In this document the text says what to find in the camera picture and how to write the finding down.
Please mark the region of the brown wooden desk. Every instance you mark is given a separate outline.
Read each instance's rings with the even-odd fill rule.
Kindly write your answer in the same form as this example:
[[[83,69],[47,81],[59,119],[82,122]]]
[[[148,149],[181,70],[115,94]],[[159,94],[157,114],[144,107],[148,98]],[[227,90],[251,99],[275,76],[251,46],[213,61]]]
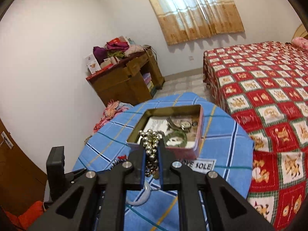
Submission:
[[[111,100],[137,105],[153,98],[142,76],[146,73],[151,75],[155,89],[162,89],[165,79],[158,66],[157,54],[149,45],[143,52],[121,60],[108,74],[89,83],[104,105]]]

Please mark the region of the white product box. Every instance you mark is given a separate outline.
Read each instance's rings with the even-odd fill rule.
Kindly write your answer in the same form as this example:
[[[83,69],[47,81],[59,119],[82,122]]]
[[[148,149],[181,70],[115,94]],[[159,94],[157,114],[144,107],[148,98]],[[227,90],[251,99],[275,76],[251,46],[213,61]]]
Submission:
[[[85,58],[85,64],[91,74],[95,74],[96,72],[101,70],[100,64],[98,63],[98,61],[96,60],[93,54],[89,54]]]

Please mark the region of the pink metal tin box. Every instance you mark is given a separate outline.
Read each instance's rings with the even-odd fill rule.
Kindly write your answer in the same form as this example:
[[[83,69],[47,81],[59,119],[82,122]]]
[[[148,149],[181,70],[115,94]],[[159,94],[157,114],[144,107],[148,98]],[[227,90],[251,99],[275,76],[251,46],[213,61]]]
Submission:
[[[138,148],[142,139],[139,132],[151,129],[176,158],[195,160],[202,146],[203,116],[199,104],[148,109],[141,114],[126,143],[133,149]]]

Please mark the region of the beige wooden headboard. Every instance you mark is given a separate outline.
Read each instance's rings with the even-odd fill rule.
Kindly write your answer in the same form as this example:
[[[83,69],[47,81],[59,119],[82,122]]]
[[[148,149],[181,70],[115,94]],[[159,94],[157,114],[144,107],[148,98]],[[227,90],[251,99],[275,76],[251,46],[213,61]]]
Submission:
[[[308,32],[303,24],[300,24],[298,28],[296,29],[293,35],[293,38],[296,38],[296,37],[302,37],[302,38],[308,39]]]

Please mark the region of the red patterned bed quilt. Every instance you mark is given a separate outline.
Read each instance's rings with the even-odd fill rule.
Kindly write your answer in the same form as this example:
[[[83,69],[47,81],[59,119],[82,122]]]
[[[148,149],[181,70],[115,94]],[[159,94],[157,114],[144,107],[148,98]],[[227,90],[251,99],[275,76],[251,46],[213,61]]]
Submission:
[[[248,201],[284,230],[307,196],[307,50],[262,42],[204,52],[215,102],[254,141]]]

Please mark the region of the beige window curtain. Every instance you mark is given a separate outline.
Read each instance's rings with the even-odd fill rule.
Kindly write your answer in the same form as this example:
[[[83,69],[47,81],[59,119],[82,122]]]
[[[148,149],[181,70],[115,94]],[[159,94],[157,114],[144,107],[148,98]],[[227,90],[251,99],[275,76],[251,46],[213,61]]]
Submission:
[[[149,1],[168,45],[244,32],[234,0]]]

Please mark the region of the pink clothes pile on floor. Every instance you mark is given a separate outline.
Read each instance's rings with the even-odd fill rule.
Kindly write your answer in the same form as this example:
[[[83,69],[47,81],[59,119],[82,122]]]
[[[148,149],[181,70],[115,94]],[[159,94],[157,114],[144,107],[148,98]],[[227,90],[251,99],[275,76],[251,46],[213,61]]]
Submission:
[[[124,103],[121,101],[111,100],[102,113],[102,117],[95,124],[92,133],[95,134],[98,132],[104,125],[110,122],[115,116],[119,115],[122,112],[125,112],[131,109],[133,106],[130,103]]]

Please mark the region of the brown wooden door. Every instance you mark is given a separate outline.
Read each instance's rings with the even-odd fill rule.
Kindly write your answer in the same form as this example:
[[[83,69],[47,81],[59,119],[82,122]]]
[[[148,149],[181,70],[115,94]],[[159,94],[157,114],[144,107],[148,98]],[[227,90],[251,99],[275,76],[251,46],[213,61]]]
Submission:
[[[1,133],[13,144],[10,148],[1,138],[1,206],[19,216],[43,201],[47,175],[24,154],[3,123]]]

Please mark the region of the dark green jade bangle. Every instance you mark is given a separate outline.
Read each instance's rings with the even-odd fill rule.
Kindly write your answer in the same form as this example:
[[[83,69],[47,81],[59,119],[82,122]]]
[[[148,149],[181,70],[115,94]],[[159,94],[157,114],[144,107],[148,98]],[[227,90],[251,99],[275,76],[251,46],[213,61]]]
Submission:
[[[187,145],[187,135],[185,132],[180,130],[170,132],[163,138],[163,140],[166,146],[185,148]]]

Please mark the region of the red flat box on desk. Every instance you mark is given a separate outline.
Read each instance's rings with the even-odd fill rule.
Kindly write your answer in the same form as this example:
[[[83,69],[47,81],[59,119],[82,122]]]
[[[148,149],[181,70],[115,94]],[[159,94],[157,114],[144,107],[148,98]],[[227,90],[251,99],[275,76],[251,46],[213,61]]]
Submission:
[[[108,74],[111,70],[112,70],[112,68],[110,68],[110,69],[101,69],[100,71],[97,71],[96,73],[91,74],[90,76],[86,77],[86,80],[88,82],[94,82],[96,79],[104,76],[105,74]]]

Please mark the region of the orange red sleeve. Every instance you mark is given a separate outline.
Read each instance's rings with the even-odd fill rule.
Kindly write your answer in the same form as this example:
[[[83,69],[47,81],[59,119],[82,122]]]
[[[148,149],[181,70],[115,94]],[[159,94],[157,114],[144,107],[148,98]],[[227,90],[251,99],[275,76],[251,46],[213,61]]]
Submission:
[[[19,230],[27,230],[41,215],[45,213],[44,204],[42,201],[36,201],[26,212],[16,216],[8,211],[4,211],[8,219]]]

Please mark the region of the red knot tassel charm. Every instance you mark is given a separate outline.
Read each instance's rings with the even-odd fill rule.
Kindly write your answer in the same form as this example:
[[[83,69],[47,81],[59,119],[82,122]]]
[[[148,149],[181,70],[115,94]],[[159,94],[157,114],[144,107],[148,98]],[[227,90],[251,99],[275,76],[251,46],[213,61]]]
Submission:
[[[126,155],[118,156],[117,160],[118,161],[126,161],[127,160],[127,156]]]

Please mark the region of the pale jade bangle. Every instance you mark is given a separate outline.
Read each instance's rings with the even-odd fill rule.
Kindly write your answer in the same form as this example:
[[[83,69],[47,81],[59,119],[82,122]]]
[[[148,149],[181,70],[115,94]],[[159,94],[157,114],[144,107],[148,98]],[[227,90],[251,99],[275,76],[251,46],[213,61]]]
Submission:
[[[126,198],[126,204],[131,206],[143,205],[149,199],[150,194],[151,194],[151,186],[149,182],[145,180],[141,194],[134,201],[131,201],[129,198]]]

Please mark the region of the silver wrist watch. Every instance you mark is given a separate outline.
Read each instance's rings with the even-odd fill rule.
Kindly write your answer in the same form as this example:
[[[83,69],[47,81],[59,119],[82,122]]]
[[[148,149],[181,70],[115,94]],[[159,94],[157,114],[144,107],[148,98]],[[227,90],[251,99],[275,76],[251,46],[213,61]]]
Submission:
[[[170,117],[166,119],[168,126],[177,131],[183,131],[183,132],[190,132],[192,128],[192,124],[189,121],[180,121],[177,124],[175,124]]]

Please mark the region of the pink pillow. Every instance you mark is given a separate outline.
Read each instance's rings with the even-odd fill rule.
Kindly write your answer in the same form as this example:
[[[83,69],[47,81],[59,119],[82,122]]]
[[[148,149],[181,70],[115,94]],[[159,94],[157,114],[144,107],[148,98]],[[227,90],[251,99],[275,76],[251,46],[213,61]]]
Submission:
[[[291,43],[301,49],[308,50],[308,39],[295,37],[292,39]]]

